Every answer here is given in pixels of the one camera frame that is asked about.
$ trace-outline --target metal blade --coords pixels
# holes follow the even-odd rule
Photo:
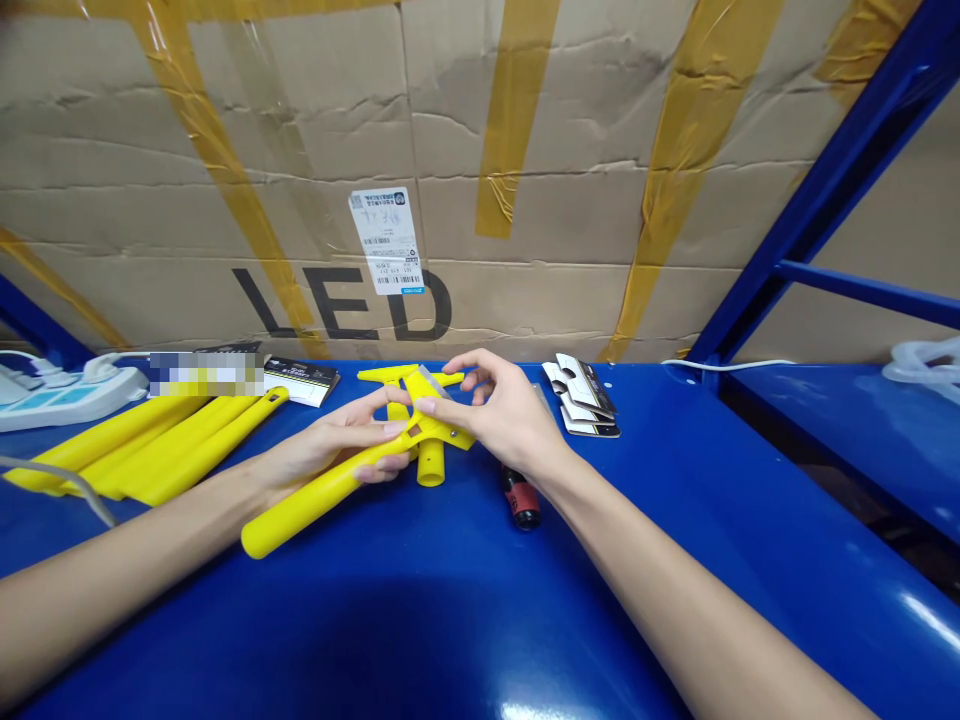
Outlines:
[[[427,370],[427,368],[425,368],[423,365],[421,365],[420,367],[417,368],[417,372],[420,373],[421,375],[423,375],[423,377],[426,379],[426,381],[427,381],[428,383],[430,383],[430,387],[432,387],[434,390],[436,390],[436,391],[437,391],[437,394],[440,395],[440,397],[446,398],[447,400],[453,400],[453,398],[450,397],[450,393],[448,393],[446,390],[444,390],[442,387],[440,387],[440,383],[438,383],[438,382],[434,379],[433,375],[430,374],[430,371]]]

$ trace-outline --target cardboard box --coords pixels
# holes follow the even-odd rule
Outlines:
[[[97,350],[662,360],[893,4],[16,0],[0,272]],[[406,190],[423,295],[376,293],[349,199],[377,188]]]

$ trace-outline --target blue table surface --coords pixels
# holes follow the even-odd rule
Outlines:
[[[960,544],[960,405],[879,365],[768,366],[736,380]]]
[[[337,366],[324,411],[372,389],[354,379],[372,364]],[[956,717],[957,607],[704,388],[661,366],[597,371],[623,436],[570,438],[578,452],[881,717]],[[318,414],[281,408],[226,464]],[[0,435],[0,452],[82,428]],[[450,449],[439,488],[411,469],[265,560],[234,546],[20,716],[689,717],[561,518],[543,503],[541,528],[516,530],[497,472],[480,446]],[[98,532],[82,501],[0,483],[0,574]]]

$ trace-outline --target left hand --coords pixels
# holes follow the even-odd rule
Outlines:
[[[388,402],[410,405],[405,390],[385,385],[366,397],[347,403],[325,415],[296,435],[252,458],[250,468],[270,489],[295,489],[312,480],[333,464],[342,462],[354,448],[373,447],[393,440],[406,423],[384,423],[373,419],[373,413]],[[360,467],[354,477],[363,483],[393,480],[410,462],[410,454],[385,455],[376,465]]]

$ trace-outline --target yellow tape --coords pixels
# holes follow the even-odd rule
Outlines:
[[[308,329],[313,325],[313,315],[297,285],[293,268],[234,152],[223,122],[207,97],[182,4],[174,0],[127,0],[127,3],[124,6],[127,20],[160,87],[167,93],[197,154],[260,261],[304,350],[314,359],[330,357],[323,340]]]
[[[244,22],[395,5],[399,0],[192,0],[190,22]]]
[[[813,76],[850,110],[900,37],[921,0],[853,0],[829,40]]]
[[[290,203],[320,251],[320,259],[329,259],[331,251],[345,251],[346,244],[333,221],[334,214],[323,195],[308,182],[315,177],[313,165],[262,23],[224,22],[220,23],[220,30],[237,78],[256,111],[253,118],[260,137],[280,171],[291,177],[285,183]]]
[[[66,281],[37,257],[36,253],[25,242],[4,227],[0,227],[0,250],[17,260],[40,282],[66,300],[97,331],[97,334],[106,341],[107,345],[118,350],[130,349],[130,343],[103,315],[97,312],[93,305],[67,285]]]
[[[597,357],[616,362],[636,336],[660,271],[756,74],[783,0],[699,0],[673,61],[650,173],[643,229],[620,318]]]
[[[506,0],[477,182],[476,233],[510,239],[560,0]]]
[[[0,15],[126,20],[130,5],[183,6],[187,22],[244,22],[394,5],[400,0],[11,0]]]

